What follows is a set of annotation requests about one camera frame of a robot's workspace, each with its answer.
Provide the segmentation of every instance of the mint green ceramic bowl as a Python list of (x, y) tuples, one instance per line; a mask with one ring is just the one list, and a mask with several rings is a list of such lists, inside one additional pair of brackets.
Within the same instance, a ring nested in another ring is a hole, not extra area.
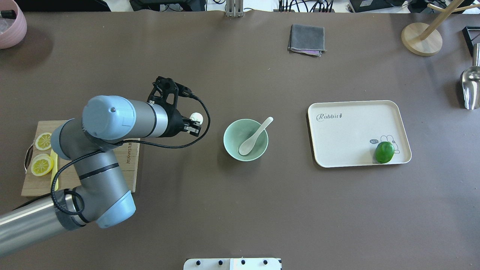
[(260, 123), (252, 119), (240, 119), (231, 123), (223, 134), (223, 145), (225, 146), (227, 153), (234, 159), (240, 161), (256, 160), (263, 155), (268, 146), (268, 135), (266, 130), (258, 136), (255, 146), (248, 155), (242, 156), (239, 153), (240, 145), (246, 139), (250, 138), (259, 127)]

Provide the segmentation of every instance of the green lime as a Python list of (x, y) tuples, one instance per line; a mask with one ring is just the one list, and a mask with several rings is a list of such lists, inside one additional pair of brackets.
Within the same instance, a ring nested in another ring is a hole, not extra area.
[(391, 142), (381, 142), (375, 150), (375, 158), (380, 163), (387, 163), (392, 160), (395, 148)]

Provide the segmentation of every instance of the tray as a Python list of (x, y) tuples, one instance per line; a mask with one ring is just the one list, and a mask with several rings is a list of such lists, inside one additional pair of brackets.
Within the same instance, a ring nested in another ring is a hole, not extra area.
[[(33, 141), (42, 133), (50, 132), (52, 133), (57, 127), (65, 123), (66, 120), (61, 121), (39, 121), (36, 128), (35, 137)], [(50, 154), (50, 150), (40, 151), (35, 146), (33, 146), (32, 158), (38, 154)], [(138, 154), (140, 150), (140, 144), (124, 144), (118, 148), (115, 148), (113, 152), (117, 157), (119, 166), (122, 169), (123, 176), (127, 182), (128, 188), (135, 192), (136, 183), (137, 183), (137, 169), (138, 169)], [(60, 169), (63, 165), (67, 164), (68, 160), (63, 160), (58, 158), (58, 168)], [(22, 188), (22, 196), (40, 196), (50, 192), (50, 180), (52, 173), (49, 172), (44, 176), (35, 176), (30, 170), (30, 164), (25, 173), (24, 186)], [(59, 190), (65, 188), (74, 188), (80, 185), (80, 180), (73, 166), (68, 167), (64, 170), (59, 177)]]
[[(412, 152), (398, 106), (390, 100), (314, 103), (308, 108), (315, 161), (322, 167), (403, 164)], [(391, 161), (375, 159), (378, 143), (395, 147)]]

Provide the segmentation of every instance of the yellow knife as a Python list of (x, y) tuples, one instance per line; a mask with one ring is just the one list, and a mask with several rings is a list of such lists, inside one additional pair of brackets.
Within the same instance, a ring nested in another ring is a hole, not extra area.
[[(52, 187), (52, 182), (53, 182), (53, 177), (55, 176), (55, 174), (58, 172), (59, 168), (58, 168), (58, 155), (57, 153), (55, 153), (53, 151), (53, 149), (50, 151), (50, 157), (52, 158), (53, 160), (53, 168), (52, 168), (52, 178), (50, 179), (50, 187)], [(60, 179), (57, 179), (57, 182), (55, 183), (55, 191), (57, 191), (57, 189), (59, 188), (59, 180)]]

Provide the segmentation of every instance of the light blue joint cap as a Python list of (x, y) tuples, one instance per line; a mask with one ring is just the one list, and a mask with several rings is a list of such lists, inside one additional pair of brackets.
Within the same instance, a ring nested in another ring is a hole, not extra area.
[(96, 96), (88, 101), (82, 114), (85, 130), (103, 140), (124, 137), (132, 130), (135, 121), (133, 104), (119, 96)]
[(102, 229), (117, 225), (131, 217), (136, 209), (132, 193), (129, 190), (120, 200), (103, 213), (103, 215), (96, 220), (96, 223)]
[(64, 127), (64, 125), (66, 123), (68, 123), (70, 120), (68, 120), (67, 122), (63, 123), (61, 126), (57, 127), (57, 129), (55, 129), (52, 133), (52, 137), (50, 138), (50, 145), (52, 145), (52, 149), (55, 153), (57, 153), (57, 155), (61, 158), (61, 159), (64, 159), (64, 160), (72, 160), (70, 159), (69, 157), (67, 157), (67, 155), (63, 152), (63, 150), (61, 149), (61, 146), (60, 146), (60, 133), (61, 133), (61, 130), (62, 128)]

